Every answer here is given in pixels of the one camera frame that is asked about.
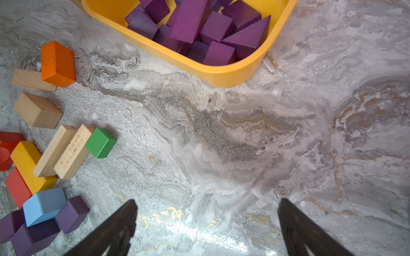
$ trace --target marble floor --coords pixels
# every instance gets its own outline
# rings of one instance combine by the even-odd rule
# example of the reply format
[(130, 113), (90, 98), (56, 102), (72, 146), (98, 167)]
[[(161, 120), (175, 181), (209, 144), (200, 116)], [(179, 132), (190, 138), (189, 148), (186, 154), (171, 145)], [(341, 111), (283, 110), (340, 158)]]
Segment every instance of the marble floor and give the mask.
[[(355, 255), (409, 255), (410, 2), (299, 0), (255, 75), (219, 89), (129, 44), (68, 0), (0, 1), (0, 130), (44, 152), (56, 130), (12, 106), (13, 70), (74, 51), (77, 82), (48, 98), (60, 124), (111, 130), (69, 180), (91, 212), (38, 256), (62, 255), (128, 199), (129, 255), (285, 256), (286, 197)], [(16, 206), (0, 173), (0, 217)], [(10, 243), (0, 255), (14, 255)]]

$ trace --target red block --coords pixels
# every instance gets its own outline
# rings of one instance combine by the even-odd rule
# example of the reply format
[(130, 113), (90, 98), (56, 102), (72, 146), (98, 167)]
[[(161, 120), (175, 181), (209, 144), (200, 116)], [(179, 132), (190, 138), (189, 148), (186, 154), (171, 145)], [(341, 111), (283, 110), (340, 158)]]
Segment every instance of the red block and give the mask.
[(20, 141), (24, 141), (20, 133), (0, 131), (0, 172), (7, 171), (12, 165), (10, 154)]
[(7, 177), (5, 183), (17, 207), (19, 209), (22, 209), (23, 203), (25, 203), (32, 196), (32, 194), (30, 192), (30, 189), (24, 182), (23, 178), (21, 177), (17, 167), (14, 167), (14, 169)]

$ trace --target wooden block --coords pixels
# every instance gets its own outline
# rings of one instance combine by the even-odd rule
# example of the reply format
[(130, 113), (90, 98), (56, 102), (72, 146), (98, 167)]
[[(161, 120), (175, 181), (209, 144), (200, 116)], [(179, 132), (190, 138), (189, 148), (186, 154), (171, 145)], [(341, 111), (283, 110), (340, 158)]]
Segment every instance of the wooden block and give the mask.
[(209, 45), (206, 43), (195, 41), (187, 57), (196, 62), (203, 63), (208, 49)]
[(56, 176), (37, 178), (34, 175), (33, 170), (41, 154), (33, 142), (20, 142), (10, 157), (33, 195), (41, 190), (51, 189), (57, 181)]
[(60, 125), (57, 133), (52, 138), (50, 144), (48, 144), (46, 151), (34, 168), (34, 175), (37, 177), (57, 175), (54, 171), (54, 166), (58, 159), (60, 159), (64, 150), (70, 144), (71, 139), (74, 137), (78, 129), (79, 127), (77, 126)]
[(233, 0), (221, 0), (221, 5), (227, 7)]
[(23, 210), (12, 211), (0, 220), (0, 244), (10, 241), (18, 229), (24, 224)]
[(236, 62), (235, 48), (212, 41), (203, 64), (209, 66), (224, 66), (234, 62)]
[(237, 59), (242, 60), (254, 53), (265, 42), (268, 32), (271, 16), (257, 21), (256, 23), (236, 32), (225, 38), (222, 42), (237, 49)]
[(210, 10), (218, 12), (221, 9), (221, 0), (210, 0)]
[(24, 182), (23, 177), (17, 167), (13, 168), (5, 180), (5, 183), (17, 207), (22, 209), (23, 203), (25, 203), (32, 196), (32, 193), (27, 187), (27, 184)]
[(23, 224), (11, 238), (11, 244), (16, 256), (30, 256), (47, 248), (58, 233), (60, 229), (54, 219), (32, 227)]
[(210, 14), (209, 0), (184, 0), (170, 38), (193, 44)]
[(117, 139), (105, 128), (97, 128), (85, 147), (96, 158), (105, 158), (108, 156)]
[(32, 127), (54, 129), (63, 113), (46, 98), (30, 93), (21, 93), (14, 110)]
[(208, 45), (212, 41), (220, 43), (233, 34), (233, 27), (232, 18), (213, 11), (201, 29), (202, 42)]
[(90, 209), (84, 203), (81, 196), (78, 195), (67, 200), (55, 217), (55, 221), (60, 229), (65, 234), (68, 234), (80, 226), (89, 212)]
[(156, 24), (170, 12), (165, 0), (140, 0), (140, 2)]
[(142, 7), (141, 4), (137, 5), (137, 7), (135, 7), (132, 12), (130, 12), (130, 14), (127, 15), (127, 17), (125, 18), (125, 20), (128, 22), (128, 24), (131, 22), (132, 18), (136, 15), (137, 11), (141, 11), (143, 12), (146, 16), (150, 17), (148, 15), (148, 13), (145, 11), (144, 7)]
[(88, 139), (93, 134), (95, 128), (81, 125), (68, 147), (64, 150), (60, 159), (54, 166), (54, 171), (62, 179), (71, 179), (84, 162), (89, 151), (85, 147)]
[(154, 36), (159, 29), (157, 24), (140, 10), (135, 11), (127, 28), (150, 40), (154, 39)]
[(34, 226), (57, 216), (66, 196), (63, 188), (39, 191), (23, 204), (24, 219), (27, 227)]
[(262, 19), (262, 15), (242, 0), (222, 9), (222, 14), (233, 18), (235, 33)]
[(59, 87), (66, 87), (74, 83), (73, 52), (56, 41), (51, 41), (41, 47), (41, 78)]
[(192, 44), (178, 41), (169, 37), (171, 34), (171, 28), (165, 24), (160, 27), (159, 35), (154, 39), (156, 42), (160, 42), (161, 45), (173, 50), (179, 54), (186, 56), (192, 47)]
[(29, 91), (55, 91), (56, 86), (41, 80), (41, 72), (15, 69), (11, 85)]
[(175, 20), (178, 16), (178, 11), (179, 11), (179, 7), (175, 7), (175, 10), (172, 12), (171, 16), (169, 17), (169, 20), (166, 22), (166, 25), (168, 27), (172, 27), (174, 26)]

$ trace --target purple rectangular block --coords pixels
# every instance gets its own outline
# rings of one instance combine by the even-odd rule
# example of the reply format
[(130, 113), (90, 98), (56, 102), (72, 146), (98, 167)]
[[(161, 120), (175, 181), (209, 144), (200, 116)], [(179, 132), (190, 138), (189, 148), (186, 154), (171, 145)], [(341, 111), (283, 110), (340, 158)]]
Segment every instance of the purple rectangular block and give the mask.
[(221, 5), (227, 7), (233, 0), (221, 0)]
[(61, 208), (55, 217), (55, 221), (60, 229), (68, 234), (80, 226), (89, 212), (90, 209), (80, 196), (72, 197)]
[(236, 62), (235, 48), (212, 41), (203, 61), (208, 66), (225, 66)]
[(243, 30), (225, 38), (222, 43), (235, 47), (238, 60), (242, 60), (254, 53), (265, 42), (271, 16), (244, 28)]
[(23, 210), (12, 211), (0, 220), (0, 244), (10, 241), (17, 230), (25, 223)]
[(179, 11), (179, 7), (176, 7), (175, 10), (172, 12), (171, 17), (169, 17), (169, 20), (166, 22), (167, 26), (169, 27), (174, 26), (175, 19), (178, 16), (178, 11)]
[(221, 0), (210, 0), (210, 10), (218, 12), (221, 9)]
[(134, 8), (134, 10), (132, 10), (132, 12), (130, 12), (130, 14), (127, 15), (127, 17), (125, 18), (125, 20), (128, 22), (128, 24), (131, 22), (132, 18), (136, 15), (137, 11), (140, 10), (141, 12), (143, 12), (145, 15), (148, 15), (148, 13), (145, 11), (144, 7), (142, 7), (141, 4), (137, 5), (137, 7)]
[(187, 57), (196, 62), (203, 63), (208, 49), (209, 45), (206, 43), (195, 41)]
[(170, 38), (193, 44), (209, 14), (209, 0), (184, 0)]
[(217, 12), (212, 12), (201, 29), (202, 42), (210, 45), (212, 41), (221, 42), (222, 39), (233, 34), (233, 19)]
[(170, 12), (165, 0), (140, 0), (140, 2), (156, 24)]
[(233, 18), (235, 33), (262, 19), (262, 15), (242, 0), (222, 9), (222, 14)]
[(16, 256), (30, 256), (47, 248), (59, 232), (60, 229), (54, 219), (29, 228), (23, 224), (11, 238), (11, 244)]
[(154, 39), (155, 42), (167, 47), (168, 49), (173, 50), (174, 52), (182, 54), (184, 56), (188, 54), (189, 50), (192, 47), (192, 44), (181, 42), (181, 41), (170, 38), (169, 37), (171, 33), (170, 27), (168, 27), (167, 25), (162, 25), (160, 29), (160, 33), (161, 34)]
[(140, 10), (136, 10), (127, 28), (151, 40), (159, 29), (157, 24)]

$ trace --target yellow bin rim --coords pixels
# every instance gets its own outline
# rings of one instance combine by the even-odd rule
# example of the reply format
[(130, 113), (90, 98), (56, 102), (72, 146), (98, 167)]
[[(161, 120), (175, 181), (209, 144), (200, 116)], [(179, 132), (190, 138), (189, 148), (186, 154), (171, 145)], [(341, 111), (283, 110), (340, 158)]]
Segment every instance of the yellow bin rim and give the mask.
[[(248, 81), (253, 74), (256, 72), (259, 64), (262, 62), (263, 57), (271, 48), (276, 38), (278, 37), (279, 32), (285, 25), (286, 20), (290, 16), (293, 8), (295, 7), (298, 0), (244, 0), (250, 6), (257, 9), (262, 13), (262, 18), (270, 15), (270, 10), (265, 10), (263, 8), (264, 3), (269, 3), (269, 6), (284, 6), (283, 11), (280, 15), (272, 15), (271, 24), (269, 28), (269, 34), (265, 42), (257, 49), (253, 54), (247, 58), (238, 61), (236, 63), (226, 65), (226, 66), (207, 66), (196, 61), (193, 61), (179, 53), (176, 53), (140, 34), (129, 30), (126, 25), (125, 16), (131, 12), (135, 6), (139, 4), (138, 0), (133, 1), (131, 8), (128, 8), (127, 11), (124, 10), (118, 15), (123, 16), (123, 24), (119, 24), (112, 19), (109, 19), (105, 14), (113, 11), (113, 6), (107, 4), (106, 7), (104, 3), (107, 2), (116, 2), (119, 4), (121, 1), (112, 1), (112, 0), (82, 0), (82, 5), (85, 11), (93, 18), (101, 21), (104, 24), (117, 30), (125, 39), (130, 43), (137, 45), (138, 47), (146, 50), (147, 52), (152, 53), (153, 55), (161, 58), (164, 61), (169, 62), (172, 65), (177, 66), (181, 70), (187, 71), (191, 75), (197, 76), (199, 79), (207, 81), (210, 85), (219, 87), (219, 88), (231, 88), (238, 86), (246, 81)], [(170, 7), (171, 13), (175, 8), (174, 0), (166, 0), (168, 6)], [(169, 19), (167, 15), (160, 23), (165, 24)]]

